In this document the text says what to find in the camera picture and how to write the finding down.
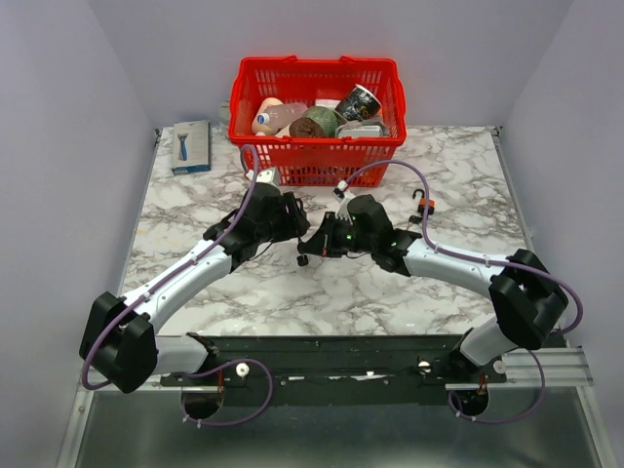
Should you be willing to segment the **blue razor package box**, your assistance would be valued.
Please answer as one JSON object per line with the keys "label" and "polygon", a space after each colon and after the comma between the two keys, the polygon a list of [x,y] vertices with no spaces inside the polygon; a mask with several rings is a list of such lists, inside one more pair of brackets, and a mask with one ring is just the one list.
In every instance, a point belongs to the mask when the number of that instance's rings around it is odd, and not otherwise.
{"label": "blue razor package box", "polygon": [[174,124],[171,170],[174,175],[209,172],[212,168],[209,120]]}

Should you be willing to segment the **small black box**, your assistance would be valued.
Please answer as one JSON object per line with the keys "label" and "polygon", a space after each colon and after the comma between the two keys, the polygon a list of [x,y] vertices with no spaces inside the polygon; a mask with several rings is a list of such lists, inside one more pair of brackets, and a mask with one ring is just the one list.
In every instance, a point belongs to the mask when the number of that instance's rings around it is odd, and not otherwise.
{"label": "small black box", "polygon": [[300,254],[296,258],[296,261],[299,267],[305,267],[309,264],[309,257],[306,254]]}

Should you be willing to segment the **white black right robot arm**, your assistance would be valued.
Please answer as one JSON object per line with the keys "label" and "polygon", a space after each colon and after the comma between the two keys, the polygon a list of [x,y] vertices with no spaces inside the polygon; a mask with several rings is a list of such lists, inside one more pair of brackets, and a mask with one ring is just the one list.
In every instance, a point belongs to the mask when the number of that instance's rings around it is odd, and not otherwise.
{"label": "white black right robot arm", "polygon": [[509,257],[443,253],[422,234],[394,226],[371,195],[326,213],[319,229],[297,249],[327,258],[367,254],[386,272],[440,280],[489,298],[493,318],[463,334],[444,359],[449,374],[462,382],[516,348],[540,349],[568,306],[566,294],[547,278],[533,252],[519,249]]}

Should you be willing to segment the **green round melon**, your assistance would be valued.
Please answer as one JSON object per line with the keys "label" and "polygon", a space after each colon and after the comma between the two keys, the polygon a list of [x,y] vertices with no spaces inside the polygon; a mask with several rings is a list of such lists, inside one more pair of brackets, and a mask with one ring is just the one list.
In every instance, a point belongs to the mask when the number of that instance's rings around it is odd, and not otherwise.
{"label": "green round melon", "polygon": [[320,124],[326,133],[325,138],[335,137],[335,130],[339,126],[336,113],[325,106],[309,107],[303,114],[303,117],[309,117]]}

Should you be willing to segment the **black-headed key bunch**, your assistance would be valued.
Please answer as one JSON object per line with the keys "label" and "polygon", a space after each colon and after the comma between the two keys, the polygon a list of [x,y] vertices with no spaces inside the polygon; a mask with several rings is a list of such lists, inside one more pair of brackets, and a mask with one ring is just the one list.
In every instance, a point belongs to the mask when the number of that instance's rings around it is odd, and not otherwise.
{"label": "black-headed key bunch", "polygon": [[412,214],[409,216],[407,229],[421,229],[423,226],[423,216],[419,214]]}

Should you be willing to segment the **brown crumpled cloth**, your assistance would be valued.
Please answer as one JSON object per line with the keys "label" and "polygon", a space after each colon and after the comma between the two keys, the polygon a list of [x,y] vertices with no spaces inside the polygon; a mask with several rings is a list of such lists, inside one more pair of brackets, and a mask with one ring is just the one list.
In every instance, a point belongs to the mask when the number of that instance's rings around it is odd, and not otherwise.
{"label": "brown crumpled cloth", "polygon": [[322,126],[309,117],[300,117],[289,125],[289,135],[294,138],[325,138]]}

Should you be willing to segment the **pink plastic bottle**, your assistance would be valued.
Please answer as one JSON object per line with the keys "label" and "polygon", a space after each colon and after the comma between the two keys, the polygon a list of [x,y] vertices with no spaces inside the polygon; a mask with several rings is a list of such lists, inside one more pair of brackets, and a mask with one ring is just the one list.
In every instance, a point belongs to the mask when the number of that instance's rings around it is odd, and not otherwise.
{"label": "pink plastic bottle", "polygon": [[258,125],[279,131],[303,116],[308,109],[304,102],[267,106],[256,117]]}

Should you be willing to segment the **orange black Opel padlock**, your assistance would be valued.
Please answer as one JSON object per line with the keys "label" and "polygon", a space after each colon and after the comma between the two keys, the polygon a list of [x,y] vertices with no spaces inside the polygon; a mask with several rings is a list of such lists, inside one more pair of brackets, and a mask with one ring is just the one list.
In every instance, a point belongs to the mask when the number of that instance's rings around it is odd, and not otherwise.
{"label": "orange black Opel padlock", "polygon": [[411,198],[417,201],[417,213],[419,215],[432,215],[435,212],[435,201],[427,198],[423,189],[414,189]]}

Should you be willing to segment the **grey plastic tray container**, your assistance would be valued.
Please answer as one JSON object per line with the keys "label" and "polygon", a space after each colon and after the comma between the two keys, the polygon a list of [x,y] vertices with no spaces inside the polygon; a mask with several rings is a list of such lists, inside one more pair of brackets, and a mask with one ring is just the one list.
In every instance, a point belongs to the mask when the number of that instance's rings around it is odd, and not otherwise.
{"label": "grey plastic tray container", "polygon": [[378,121],[348,122],[336,128],[336,138],[359,138],[359,137],[388,137],[388,128]]}

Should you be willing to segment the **red plastic shopping basket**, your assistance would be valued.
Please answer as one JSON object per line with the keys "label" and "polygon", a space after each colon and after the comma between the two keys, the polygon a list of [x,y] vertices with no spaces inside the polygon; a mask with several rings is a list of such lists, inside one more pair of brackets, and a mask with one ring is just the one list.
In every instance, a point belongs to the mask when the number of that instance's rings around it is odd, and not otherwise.
{"label": "red plastic shopping basket", "polygon": [[407,138],[390,58],[243,58],[229,109],[243,170],[275,168],[284,185],[333,185],[392,158]]}

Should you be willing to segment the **black patterned paper cup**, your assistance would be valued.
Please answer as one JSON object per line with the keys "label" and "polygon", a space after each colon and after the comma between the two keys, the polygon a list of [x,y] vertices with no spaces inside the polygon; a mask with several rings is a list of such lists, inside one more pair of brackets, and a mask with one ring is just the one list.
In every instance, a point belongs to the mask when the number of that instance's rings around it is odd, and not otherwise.
{"label": "black patterned paper cup", "polygon": [[381,102],[367,88],[356,84],[334,111],[346,121],[364,121],[373,118],[381,109]]}

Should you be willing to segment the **aluminium extrusion rail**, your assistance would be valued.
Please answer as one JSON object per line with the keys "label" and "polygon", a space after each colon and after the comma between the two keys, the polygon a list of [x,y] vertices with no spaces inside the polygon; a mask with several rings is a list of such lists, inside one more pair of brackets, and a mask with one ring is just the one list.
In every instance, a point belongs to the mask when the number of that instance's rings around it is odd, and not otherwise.
{"label": "aluminium extrusion rail", "polygon": [[540,389],[591,387],[591,374],[584,350],[576,348],[542,348],[533,351],[515,350],[495,358],[477,374],[463,380],[437,379],[447,390],[477,390],[480,378],[485,377],[487,389]]}

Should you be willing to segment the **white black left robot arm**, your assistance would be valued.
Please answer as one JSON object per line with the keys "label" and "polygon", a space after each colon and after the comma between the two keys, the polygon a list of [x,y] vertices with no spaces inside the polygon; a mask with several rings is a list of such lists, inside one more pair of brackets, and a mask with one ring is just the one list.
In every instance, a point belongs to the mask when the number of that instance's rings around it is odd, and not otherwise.
{"label": "white black left robot arm", "polygon": [[201,290],[255,257],[261,245],[300,238],[309,226],[292,192],[269,183],[252,186],[238,209],[156,278],[122,296],[104,292],[95,299],[79,347],[82,373],[96,370],[124,393],[159,374],[209,383],[216,362],[207,341],[192,333],[161,337],[159,330]]}

